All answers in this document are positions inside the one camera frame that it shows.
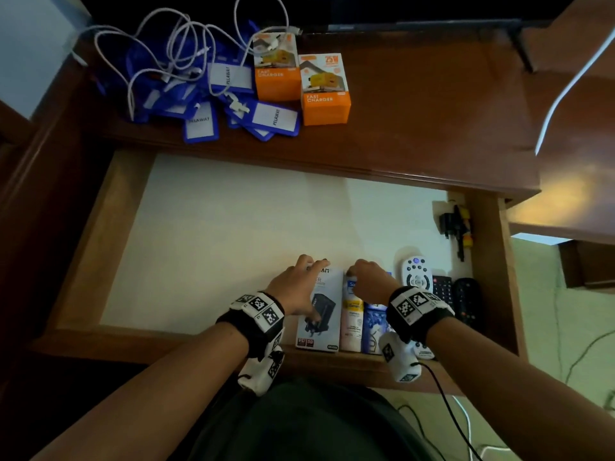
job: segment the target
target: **white cable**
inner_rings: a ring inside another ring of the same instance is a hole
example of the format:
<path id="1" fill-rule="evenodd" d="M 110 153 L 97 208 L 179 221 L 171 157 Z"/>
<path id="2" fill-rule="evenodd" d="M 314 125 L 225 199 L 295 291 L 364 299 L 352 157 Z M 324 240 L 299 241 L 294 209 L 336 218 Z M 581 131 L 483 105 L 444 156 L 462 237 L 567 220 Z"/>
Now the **white cable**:
<path id="1" fill-rule="evenodd" d="M 127 104 L 128 104 L 128 115 L 130 116 L 131 121 L 134 121 L 134 113 L 135 113 L 135 97 L 134 94 L 132 93 L 132 87 L 133 84 L 135 83 L 135 80 L 137 77 L 139 77 L 141 74 L 146 73 L 146 72 L 158 72 L 163 74 L 164 77 L 173 77 L 173 78 L 178 78 L 181 80 L 185 80 L 185 81 L 196 81 L 200 78 L 203 77 L 203 75 L 206 73 L 207 71 L 207 52 L 209 50 L 208 46 L 207 46 L 207 35 L 210 36 L 211 38 L 211 43 L 212 43 L 212 49 L 213 49 L 213 56 L 212 56 L 212 63 L 213 64 L 216 60 L 217 57 L 217 53 L 216 53 L 216 42 L 215 39 L 213 37 L 212 34 L 212 30 L 216 30 L 222 34 L 224 34 L 224 36 L 226 36 L 228 39 L 230 39 L 236 46 L 238 46 L 241 50 L 243 50 L 243 57 L 241 60 L 241 63 L 239 64 L 240 67 L 242 67 L 245 64 L 245 61 L 247 59 L 248 54 L 252 54 L 252 55 L 257 55 L 260 56 L 260 53 L 257 53 L 254 51 L 253 48 L 250 48 L 250 44 L 256 39 L 256 37 L 264 32 L 271 32 L 271 31 L 275 31 L 275 30 L 280 30 L 282 32 L 289 32 L 289 31 L 297 31 L 298 29 L 296 28 L 291 28 L 288 22 L 288 12 L 286 10 L 286 7 L 284 6 L 284 3 L 282 3 L 281 0 L 277 0 L 280 3 L 280 6 L 282 7 L 282 10 L 284 12 L 284 20 L 286 25 L 285 26 L 273 26 L 273 27 L 268 27 L 262 30 L 259 30 L 258 32 L 256 32 L 255 34 L 253 34 L 250 37 L 250 40 L 248 41 L 248 43 L 246 44 L 243 41 L 243 38 L 241 36 L 241 33 L 239 31 L 239 26 L 237 24 L 237 6 L 239 5 L 239 0 L 235 0 L 235 6 L 234 6 L 234 12 L 233 12 L 233 18 L 234 18 L 234 23 L 235 23 L 235 29 L 237 31 L 237 36 L 239 37 L 239 40 L 241 43 L 239 43 L 238 41 L 236 41 L 232 36 L 230 36 L 229 34 L 227 34 L 224 30 L 220 29 L 218 26 L 214 26 L 213 24 L 202 24 L 200 22 L 194 22 L 190 20 L 190 17 L 187 14 L 181 13 L 178 10 L 174 10 L 173 8 L 158 8 L 156 10 L 153 10 L 151 13 L 149 13 L 147 16 L 145 16 L 143 18 L 143 20 L 141 21 L 141 23 L 139 24 L 139 26 L 136 29 L 136 32 L 133 36 L 131 36 L 130 34 L 127 34 L 126 32 L 124 32 L 121 29 L 115 28 L 113 26 L 89 26 L 86 29 L 83 29 L 79 32 L 78 37 L 81 36 L 84 32 L 87 32 L 88 30 L 94 30 L 94 29 L 101 29 L 99 32 L 96 33 L 96 35 L 94 36 L 94 45 L 96 47 L 96 51 L 98 52 L 98 54 L 100 55 L 100 57 L 103 59 L 103 61 L 105 63 L 107 63 L 107 65 L 115 72 L 117 73 L 117 75 L 124 81 L 124 83 L 127 85 Z M 141 34 L 145 24 L 156 14 L 158 13 L 163 13 L 163 12 L 169 12 L 169 13 L 174 13 L 179 15 L 179 19 L 178 21 L 175 23 L 175 27 L 173 28 L 173 30 L 171 31 L 171 35 L 169 35 L 169 38 L 167 40 L 167 45 L 166 45 L 166 55 L 167 55 L 167 59 L 168 59 L 168 63 L 163 63 L 161 61 L 159 61 L 156 57 L 156 55 L 147 47 L 147 45 L 145 45 L 145 43 L 143 43 L 141 40 L 139 40 L 137 37 Z M 197 35 L 197 31 L 195 28 L 201 28 L 202 29 L 202 38 L 203 38 L 203 48 L 201 50 L 199 50 L 199 37 Z M 188 55 L 184 58 L 181 58 L 181 53 L 183 51 L 184 45 L 186 43 L 186 39 L 188 38 L 189 33 L 191 33 L 193 35 L 194 38 L 194 52 L 191 55 Z M 142 70 L 137 71 L 130 80 L 127 80 L 126 77 L 124 77 L 124 75 L 117 69 L 115 68 L 111 61 L 107 60 L 107 58 L 104 56 L 103 52 L 100 49 L 100 46 L 98 45 L 98 39 L 100 36 L 102 35 L 109 35 L 109 34 L 114 34 L 114 35 L 120 35 L 120 36 L 126 36 L 128 38 L 131 38 L 132 40 L 134 40 L 135 42 L 138 42 L 141 46 L 145 47 L 145 49 L 147 50 L 148 53 L 150 53 L 150 56 L 152 57 L 152 59 L 154 60 L 154 62 L 156 63 L 156 65 L 158 66 L 158 68 L 160 69 L 156 69 L 156 68 L 145 68 Z M 180 44 L 176 50 L 176 52 L 174 52 L 174 46 L 175 43 L 177 41 L 177 39 L 181 36 L 181 40 L 180 40 Z M 189 69 L 194 62 L 196 61 L 196 59 L 199 56 L 203 56 L 204 57 L 204 65 L 203 65 L 203 69 L 201 70 L 201 72 L 199 73 L 198 76 L 196 77 L 186 77 L 186 76 L 178 76 L 175 74 L 172 74 L 172 71 L 174 70 L 186 70 Z M 214 93 L 213 90 L 211 89 L 211 68 L 209 68 L 209 75 L 208 75 L 208 86 L 209 86 L 209 93 L 216 97 L 216 96 L 220 96 L 222 94 L 224 94 L 225 92 L 228 91 L 228 89 L 231 87 L 232 80 L 229 82 L 229 84 L 227 84 L 220 92 Z"/>
<path id="2" fill-rule="evenodd" d="M 512 451 L 510 448 L 506 448 L 505 446 L 492 446 L 492 445 L 485 445 L 483 446 L 483 449 L 480 451 L 480 457 L 482 458 L 483 456 L 485 456 L 485 453 L 487 453 L 488 450 L 494 450 L 494 451 Z"/>
<path id="3" fill-rule="evenodd" d="M 467 441 L 471 445 L 472 444 L 472 424 L 470 423 L 470 415 L 467 413 L 465 408 L 462 406 L 461 402 L 457 399 L 457 396 L 453 396 L 453 399 L 455 400 L 455 403 L 457 403 L 457 405 L 461 408 L 461 411 L 463 411 L 463 414 L 465 416 L 465 421 L 467 422 Z M 474 457 L 472 455 L 472 449 L 469 446 L 467 447 L 467 452 L 470 455 L 470 461 L 473 461 Z"/>
<path id="4" fill-rule="evenodd" d="M 613 41 L 613 38 L 615 38 L 615 29 L 612 30 L 611 34 L 606 38 L 606 40 L 600 46 L 598 51 L 594 53 L 594 55 L 589 59 L 587 64 L 583 66 L 583 68 L 581 68 L 581 70 L 576 74 L 576 76 L 573 77 L 573 80 L 570 81 L 570 83 L 564 88 L 564 90 L 562 90 L 562 93 L 560 93 L 557 96 L 557 98 L 551 105 L 549 112 L 547 113 L 547 117 L 544 119 L 544 123 L 542 123 L 542 129 L 540 131 L 540 135 L 538 136 L 538 142 L 536 142 L 536 148 L 534 149 L 534 155 L 538 155 L 538 152 L 540 152 L 540 148 L 542 147 L 542 141 L 544 140 L 545 134 L 547 134 L 547 128 L 549 127 L 549 122 L 551 121 L 551 117 L 553 116 L 553 113 L 555 112 L 555 109 L 557 108 L 557 106 L 560 104 L 564 96 L 570 91 L 570 89 L 573 88 L 574 84 L 577 83 L 580 77 L 583 76 L 587 72 L 587 70 L 592 67 L 592 65 L 596 62 L 596 60 L 600 57 L 600 55 L 604 53 L 604 51 Z"/>

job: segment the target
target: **orange charger box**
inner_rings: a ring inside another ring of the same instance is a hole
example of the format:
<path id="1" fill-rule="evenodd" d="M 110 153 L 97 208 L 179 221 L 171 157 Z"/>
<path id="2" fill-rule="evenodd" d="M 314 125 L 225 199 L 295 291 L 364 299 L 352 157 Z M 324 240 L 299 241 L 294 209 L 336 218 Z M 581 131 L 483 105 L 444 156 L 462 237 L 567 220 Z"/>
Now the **orange charger box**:
<path id="1" fill-rule="evenodd" d="M 350 92 L 340 53 L 302 54 L 301 108 L 303 124 L 336 125 L 348 122 Z"/>
<path id="2" fill-rule="evenodd" d="M 274 42 L 277 47 L 269 51 Z M 301 75 L 297 61 L 295 34 L 260 34 L 253 48 L 262 56 L 254 57 L 254 76 L 258 100 L 286 102 L 301 98 Z"/>

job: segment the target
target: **black wristband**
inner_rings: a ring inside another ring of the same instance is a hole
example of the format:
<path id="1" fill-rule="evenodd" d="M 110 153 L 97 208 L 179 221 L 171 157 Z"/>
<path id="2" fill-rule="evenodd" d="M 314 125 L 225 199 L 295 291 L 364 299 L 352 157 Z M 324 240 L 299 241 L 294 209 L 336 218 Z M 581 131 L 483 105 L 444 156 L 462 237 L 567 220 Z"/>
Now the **black wristband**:
<path id="1" fill-rule="evenodd" d="M 413 294 L 418 294 L 422 299 L 427 301 L 438 301 L 441 302 L 444 307 L 434 307 L 430 309 L 427 313 L 422 313 L 420 311 L 420 305 L 410 305 L 408 306 L 408 313 L 406 315 L 410 315 L 412 312 L 416 311 L 416 313 L 420 314 L 420 319 L 416 320 L 412 325 L 409 325 L 404 314 L 400 311 L 400 308 L 395 308 L 392 305 L 392 302 L 399 297 L 400 294 L 406 293 L 412 290 L 416 290 Z M 429 329 L 442 320 L 445 317 L 454 317 L 455 315 L 451 313 L 449 306 L 440 300 L 435 294 L 429 293 L 427 291 L 423 291 L 414 286 L 402 286 L 393 292 L 389 298 L 389 306 L 386 310 L 386 319 L 389 325 L 396 331 L 399 335 L 399 338 L 404 343 L 409 343 L 411 340 L 418 341 L 420 343 L 425 344 L 425 340 L 427 337 L 427 332 Z"/>
<path id="2" fill-rule="evenodd" d="M 270 299 L 259 298 L 259 294 Z M 233 325 L 248 340 L 249 358 L 263 359 L 267 348 L 275 348 L 282 338 L 284 309 L 271 295 L 259 291 L 245 294 L 231 304 L 231 308 L 216 320 Z"/>

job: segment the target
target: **yellow label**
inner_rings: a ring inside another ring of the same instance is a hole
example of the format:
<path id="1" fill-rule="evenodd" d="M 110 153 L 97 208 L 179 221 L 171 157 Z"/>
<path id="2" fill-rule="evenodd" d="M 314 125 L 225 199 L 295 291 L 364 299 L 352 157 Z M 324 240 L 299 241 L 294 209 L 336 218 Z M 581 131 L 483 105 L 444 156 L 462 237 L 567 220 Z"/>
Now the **yellow label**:
<path id="1" fill-rule="evenodd" d="M 363 301 L 360 299 L 350 299 L 344 301 L 344 309 L 354 312 L 363 312 Z"/>

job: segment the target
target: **hand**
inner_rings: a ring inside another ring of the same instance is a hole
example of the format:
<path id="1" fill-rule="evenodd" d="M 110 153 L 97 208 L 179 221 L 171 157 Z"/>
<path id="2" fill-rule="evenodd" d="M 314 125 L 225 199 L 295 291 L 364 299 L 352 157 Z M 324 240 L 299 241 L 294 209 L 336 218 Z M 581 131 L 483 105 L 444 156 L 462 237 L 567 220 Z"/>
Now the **hand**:
<path id="1" fill-rule="evenodd" d="M 390 295 L 401 287 L 399 281 L 382 270 L 377 263 L 363 259 L 357 260 L 348 269 L 348 276 L 357 277 L 354 294 L 369 304 L 388 305 Z"/>
<path id="2" fill-rule="evenodd" d="M 265 292 L 276 298 L 286 315 L 305 315 L 312 322 L 320 321 L 320 316 L 309 300 L 316 277 L 321 269 L 331 264 L 327 259 L 314 262 L 309 255 L 302 254 L 294 267 L 288 267 L 271 280 Z"/>

